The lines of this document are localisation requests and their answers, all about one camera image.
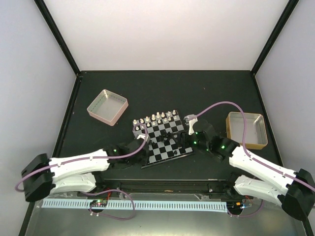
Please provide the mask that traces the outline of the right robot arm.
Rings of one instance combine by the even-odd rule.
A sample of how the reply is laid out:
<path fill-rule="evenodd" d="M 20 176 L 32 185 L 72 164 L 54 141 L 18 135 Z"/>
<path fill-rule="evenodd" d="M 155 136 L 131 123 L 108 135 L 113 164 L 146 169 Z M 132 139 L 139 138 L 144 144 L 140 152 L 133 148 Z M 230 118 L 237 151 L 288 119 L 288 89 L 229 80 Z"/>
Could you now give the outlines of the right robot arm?
<path fill-rule="evenodd" d="M 219 136 L 204 119 L 185 118 L 185 125 L 179 136 L 181 144 L 189 143 L 219 162 L 227 161 L 253 176 L 240 175 L 226 183 L 223 190 L 227 197 L 260 198 L 280 206 L 296 220 L 307 220 L 315 204 L 315 181 L 310 172 L 287 169 L 259 157 L 238 142 Z"/>

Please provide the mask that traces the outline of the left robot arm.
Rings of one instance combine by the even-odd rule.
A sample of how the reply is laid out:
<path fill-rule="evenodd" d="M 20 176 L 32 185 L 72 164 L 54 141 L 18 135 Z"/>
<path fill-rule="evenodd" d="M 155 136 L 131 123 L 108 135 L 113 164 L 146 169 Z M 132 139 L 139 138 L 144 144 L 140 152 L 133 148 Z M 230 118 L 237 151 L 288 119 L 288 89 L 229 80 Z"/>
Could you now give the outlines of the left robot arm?
<path fill-rule="evenodd" d="M 43 153 L 22 170 L 21 180 L 15 185 L 15 190 L 23 192 L 27 202 L 71 191 L 101 196 L 106 185 L 97 179 L 98 172 L 143 164 L 148 154 L 149 145 L 145 138 L 134 139 L 127 145 L 110 145 L 78 156 L 49 158 Z"/>

